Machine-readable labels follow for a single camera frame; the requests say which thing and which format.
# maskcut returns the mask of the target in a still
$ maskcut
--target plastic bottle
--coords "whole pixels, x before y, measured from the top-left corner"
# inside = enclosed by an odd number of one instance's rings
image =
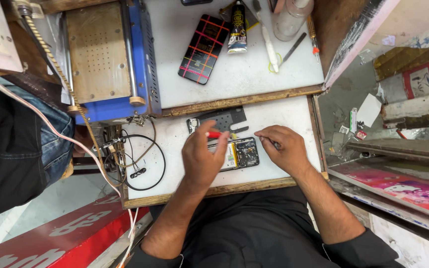
[[[290,41],[306,22],[314,8],[314,0],[286,0],[274,25],[274,35],[281,41]]]

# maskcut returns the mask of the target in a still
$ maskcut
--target man's right hand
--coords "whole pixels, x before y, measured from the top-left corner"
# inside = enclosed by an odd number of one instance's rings
[[[292,129],[272,125],[255,132],[254,135],[259,137],[271,161],[293,178],[303,179],[306,172],[313,168],[307,159],[304,138]],[[279,144],[279,150],[274,147],[273,142]]]

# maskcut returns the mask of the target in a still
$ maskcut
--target wooden frame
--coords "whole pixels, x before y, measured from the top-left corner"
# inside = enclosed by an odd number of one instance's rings
[[[217,101],[200,103],[195,105],[176,107],[172,109],[165,109],[167,113],[165,113],[165,110],[164,110],[163,114],[164,116],[175,116],[175,115],[182,115],[182,114],[198,113],[202,111],[210,111],[213,109],[239,106],[239,105],[250,104],[250,103],[263,102],[266,100],[278,100],[278,99],[283,99],[288,97],[311,94],[308,92],[314,91],[317,88],[320,88],[320,85],[312,86],[312,87],[304,87],[299,89],[291,89],[287,91],[279,91],[275,93],[267,93],[267,94],[259,94],[259,95],[241,97],[241,98],[234,98],[234,99],[228,99],[228,100],[217,100]],[[312,95],[307,96],[307,103],[309,106],[310,119],[312,122],[312,130],[314,131],[316,146],[319,153],[319,160],[321,163],[320,165],[321,174],[328,181],[329,179],[328,179],[328,174],[326,172],[327,165],[325,162],[324,146],[322,145],[323,142],[321,137],[319,136],[318,121],[316,120]],[[257,181],[257,182],[212,187],[206,193],[206,197],[213,198],[213,197],[220,197],[220,196],[225,196],[229,194],[277,189],[277,188],[296,186],[296,185],[297,183],[293,178],[284,177],[279,179],[270,179],[270,180]],[[122,195],[122,207],[127,209],[127,208],[136,208],[136,207],[150,206],[150,205],[156,205],[156,204],[165,204],[170,200],[173,194],[164,194],[164,195],[158,195],[158,196],[152,196],[152,197],[146,197],[146,198],[128,199],[128,187],[127,185],[123,184],[121,195]]]

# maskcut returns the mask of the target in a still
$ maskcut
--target smartphone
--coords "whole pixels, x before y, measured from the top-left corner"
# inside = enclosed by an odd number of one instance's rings
[[[214,153],[217,147],[218,144],[208,145],[208,150]],[[256,140],[249,137],[229,141],[224,157],[224,164],[220,172],[259,165]]]
[[[229,34],[231,24],[202,15],[183,57],[178,75],[199,84],[206,84]]]

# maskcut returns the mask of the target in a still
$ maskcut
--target rubber band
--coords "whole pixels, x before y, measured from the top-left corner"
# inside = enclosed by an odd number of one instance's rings
[[[281,54],[276,53],[276,55],[279,55],[279,58],[281,59],[281,62],[280,62],[279,64],[281,64],[281,63],[282,63],[282,57],[281,57]],[[269,69],[269,71],[270,71],[270,72],[275,72],[275,71],[271,70],[271,62],[269,62],[269,65],[267,66],[267,68]]]

